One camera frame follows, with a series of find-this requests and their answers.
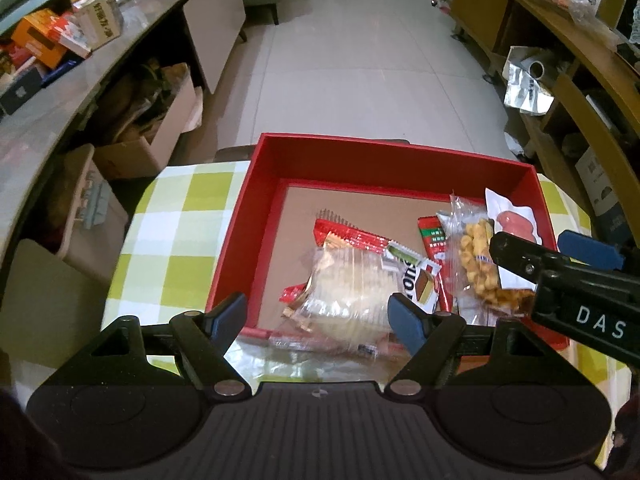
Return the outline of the sausage pack white wrapper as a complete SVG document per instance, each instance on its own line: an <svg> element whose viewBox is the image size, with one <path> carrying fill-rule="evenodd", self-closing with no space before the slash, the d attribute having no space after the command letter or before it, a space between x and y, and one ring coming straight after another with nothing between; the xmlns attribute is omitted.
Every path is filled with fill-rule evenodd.
<svg viewBox="0 0 640 480"><path fill-rule="evenodd" d="M537 245L542 244L532 208L515 206L506 197L490 188L485 190L485 203L488 218L494 222L495 234L507 232ZM532 292L536 290L533 282L521 278L502 266L498 267L498 273L502 289L529 289Z"/></svg>

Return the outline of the green checkered tablecloth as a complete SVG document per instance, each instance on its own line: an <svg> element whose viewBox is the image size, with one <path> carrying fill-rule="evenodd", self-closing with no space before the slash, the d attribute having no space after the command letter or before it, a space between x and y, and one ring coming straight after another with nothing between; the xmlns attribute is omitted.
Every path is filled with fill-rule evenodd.
<svg viewBox="0 0 640 480"><path fill-rule="evenodd" d="M99 328L123 314L137 315L142 323L153 324L167 322L185 310L204 309L249 164L217 162L168 167L160 173L144 191L132 216ZM565 229L591 234L585 211L547 177L538 174L538 180L555 236ZM89 335L99 328L90 330ZM628 400L628 367L574 342L561 353L600 388L614 412ZM359 379L384 384L406 360L373 363L304 352L282 354L250 342L232 344L226 357L248 373L245 377L254 388L261 380L277 379ZM34 359L10 359L12 389L23 408L35 388L55 370L32 362Z"/></svg>

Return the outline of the red cardboard box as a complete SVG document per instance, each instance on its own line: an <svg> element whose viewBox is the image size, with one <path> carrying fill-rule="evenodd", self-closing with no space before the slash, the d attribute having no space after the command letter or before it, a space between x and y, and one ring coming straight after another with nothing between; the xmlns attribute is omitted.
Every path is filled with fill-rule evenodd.
<svg viewBox="0 0 640 480"><path fill-rule="evenodd" d="M265 133L235 203L206 306L242 292L245 335L266 339L280 323L283 289L308 278L319 211L423 252L419 218L447 209L450 195L481 203L486 190L532 208L542 244L556 247L533 166L400 142Z"/></svg>

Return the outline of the wooden shelf unit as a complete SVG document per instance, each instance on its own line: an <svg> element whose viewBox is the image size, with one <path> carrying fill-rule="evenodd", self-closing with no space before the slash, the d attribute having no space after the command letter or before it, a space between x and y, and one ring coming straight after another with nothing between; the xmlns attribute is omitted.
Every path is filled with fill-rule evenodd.
<svg viewBox="0 0 640 480"><path fill-rule="evenodd" d="M550 156L544 170L585 203L585 185L570 161L593 150L611 181L627 228L624 240L639 238L638 81L623 61L583 32L551 0L452 0L457 28L495 62L510 47L540 47L563 65L552 84L550 110L526 120L526 128Z"/></svg>

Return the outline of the red green snack packet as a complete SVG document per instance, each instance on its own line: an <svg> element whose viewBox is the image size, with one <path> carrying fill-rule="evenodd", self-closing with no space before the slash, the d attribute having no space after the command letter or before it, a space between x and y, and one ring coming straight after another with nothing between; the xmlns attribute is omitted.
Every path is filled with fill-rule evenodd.
<svg viewBox="0 0 640 480"><path fill-rule="evenodd" d="M434 274L439 309L452 312L454 310L454 297L450 294L447 285L450 265L448 263L448 246L445 231L442 229L437 216L419 218L418 229L427 258L439 266L439 270Z"/></svg>

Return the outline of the red Trolli gummy bag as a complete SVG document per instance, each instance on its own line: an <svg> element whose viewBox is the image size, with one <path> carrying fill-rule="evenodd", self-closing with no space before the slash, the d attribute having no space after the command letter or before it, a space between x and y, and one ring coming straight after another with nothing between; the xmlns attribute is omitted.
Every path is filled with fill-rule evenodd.
<svg viewBox="0 0 640 480"><path fill-rule="evenodd" d="M317 252L304 284L282 292L283 315L379 314L398 291L399 269L387 258L388 240L349 224L318 219Z"/></svg>

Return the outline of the waffle cookies clear bag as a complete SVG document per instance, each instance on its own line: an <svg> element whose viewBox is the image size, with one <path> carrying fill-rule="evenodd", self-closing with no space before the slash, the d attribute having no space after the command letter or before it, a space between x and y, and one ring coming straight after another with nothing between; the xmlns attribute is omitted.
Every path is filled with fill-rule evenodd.
<svg viewBox="0 0 640 480"><path fill-rule="evenodd" d="M494 222L480 204L452 194L450 209L438 215L446 238L444 278L454 298L454 313L473 325L493 326L497 318L522 318L535 293L505 289L489 246Z"/></svg>

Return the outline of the orange carton box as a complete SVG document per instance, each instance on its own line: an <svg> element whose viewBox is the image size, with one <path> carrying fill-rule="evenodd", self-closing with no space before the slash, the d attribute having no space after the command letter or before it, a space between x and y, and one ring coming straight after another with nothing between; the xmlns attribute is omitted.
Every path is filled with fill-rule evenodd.
<svg viewBox="0 0 640 480"><path fill-rule="evenodd" d="M54 70L60 64L67 49L48 36L53 22L58 18L50 9L29 13L14 29L11 39L25 48L43 65Z"/></svg>

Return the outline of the white printed carton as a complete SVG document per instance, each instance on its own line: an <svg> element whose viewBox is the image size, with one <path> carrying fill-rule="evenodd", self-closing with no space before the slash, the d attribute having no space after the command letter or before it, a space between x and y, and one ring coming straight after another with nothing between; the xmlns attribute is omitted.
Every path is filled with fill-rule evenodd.
<svg viewBox="0 0 640 480"><path fill-rule="evenodd" d="M122 12L116 0L81 0L74 4L74 17L92 50L122 33Z"/></svg>

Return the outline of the beige chair back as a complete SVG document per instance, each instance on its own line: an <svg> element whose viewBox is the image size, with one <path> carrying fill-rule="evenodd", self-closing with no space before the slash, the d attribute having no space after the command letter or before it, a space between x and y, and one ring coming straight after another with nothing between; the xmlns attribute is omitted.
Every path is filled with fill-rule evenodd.
<svg viewBox="0 0 640 480"><path fill-rule="evenodd" d="M17 244L1 304L1 388L21 405L99 333L119 248L75 263L33 240Z"/></svg>

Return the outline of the open cardboard box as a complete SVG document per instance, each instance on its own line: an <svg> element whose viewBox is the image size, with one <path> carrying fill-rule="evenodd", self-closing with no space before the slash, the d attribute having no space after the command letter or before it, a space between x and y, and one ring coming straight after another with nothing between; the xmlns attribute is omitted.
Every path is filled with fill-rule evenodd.
<svg viewBox="0 0 640 480"><path fill-rule="evenodd" d="M145 83L111 141L96 148L96 166L108 180L157 176L171 159L179 136L192 129L202 92L189 65L163 67Z"/></svg>

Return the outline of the bread bun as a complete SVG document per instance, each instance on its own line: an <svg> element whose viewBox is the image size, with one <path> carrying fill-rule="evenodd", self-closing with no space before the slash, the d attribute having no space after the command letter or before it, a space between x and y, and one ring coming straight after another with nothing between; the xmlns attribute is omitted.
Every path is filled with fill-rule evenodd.
<svg viewBox="0 0 640 480"><path fill-rule="evenodd" d="M306 284L283 295L282 323L270 342L296 351L389 356L387 301L401 291L394 258L331 233L314 254Z"/></svg>

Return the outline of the Kaprons wafer packet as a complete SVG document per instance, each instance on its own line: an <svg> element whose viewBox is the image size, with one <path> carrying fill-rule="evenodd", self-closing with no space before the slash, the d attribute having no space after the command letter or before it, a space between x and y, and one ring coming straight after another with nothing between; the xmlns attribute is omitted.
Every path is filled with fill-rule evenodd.
<svg viewBox="0 0 640 480"><path fill-rule="evenodd" d="M404 294L427 314L436 311L439 292L436 278L442 268L436 261L390 240L385 255L398 261Z"/></svg>

